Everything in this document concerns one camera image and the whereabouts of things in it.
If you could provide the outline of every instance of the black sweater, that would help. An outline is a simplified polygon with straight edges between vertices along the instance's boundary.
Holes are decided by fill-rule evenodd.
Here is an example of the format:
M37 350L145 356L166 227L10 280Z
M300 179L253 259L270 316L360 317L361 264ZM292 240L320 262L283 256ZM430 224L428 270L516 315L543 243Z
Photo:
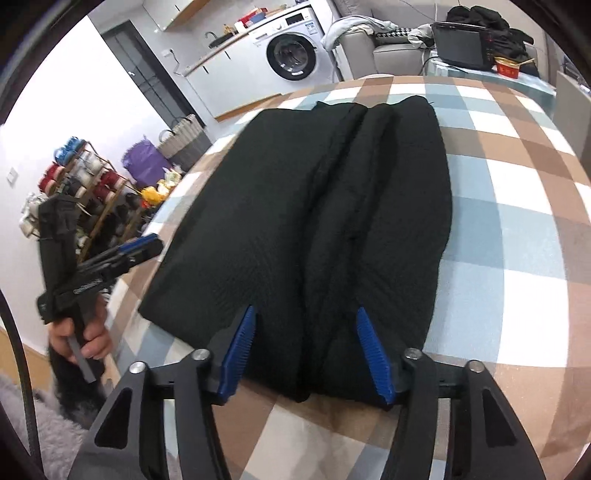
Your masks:
M139 312L204 348L252 304L251 378L296 400L383 405L355 314L366 309L392 359L422 347L451 203L422 97L263 111L187 212Z

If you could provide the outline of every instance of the doorway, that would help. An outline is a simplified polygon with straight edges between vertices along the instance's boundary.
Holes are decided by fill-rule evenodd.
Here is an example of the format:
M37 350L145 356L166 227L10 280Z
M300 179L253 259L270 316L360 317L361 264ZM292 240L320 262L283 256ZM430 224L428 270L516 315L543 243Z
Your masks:
M132 22L128 20L102 37L169 128L191 113L205 126Z

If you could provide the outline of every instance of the power outlet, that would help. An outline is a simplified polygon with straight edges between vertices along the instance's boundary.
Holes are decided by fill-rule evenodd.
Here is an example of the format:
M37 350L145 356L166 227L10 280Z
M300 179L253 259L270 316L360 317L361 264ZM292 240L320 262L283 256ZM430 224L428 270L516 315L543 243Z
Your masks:
M17 182L17 178L18 178L18 172L14 168L11 168L10 171L8 172L8 175L6 175L6 179L8 180L8 184L11 187L14 187L14 184Z

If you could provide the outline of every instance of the washing machine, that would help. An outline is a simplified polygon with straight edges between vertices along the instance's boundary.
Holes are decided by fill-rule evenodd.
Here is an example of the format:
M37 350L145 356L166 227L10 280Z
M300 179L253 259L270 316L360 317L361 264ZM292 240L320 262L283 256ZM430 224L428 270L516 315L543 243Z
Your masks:
M334 55L320 44L324 32L310 7L276 18L249 35L257 46L257 80L269 92L289 93L342 79Z

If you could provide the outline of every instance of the washing machine door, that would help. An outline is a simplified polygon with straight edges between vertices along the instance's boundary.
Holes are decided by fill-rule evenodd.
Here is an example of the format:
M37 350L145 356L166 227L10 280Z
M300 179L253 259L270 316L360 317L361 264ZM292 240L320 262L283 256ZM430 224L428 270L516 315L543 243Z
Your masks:
M303 80L316 66L314 45L303 35L284 33L267 46L267 60L277 75L287 80Z

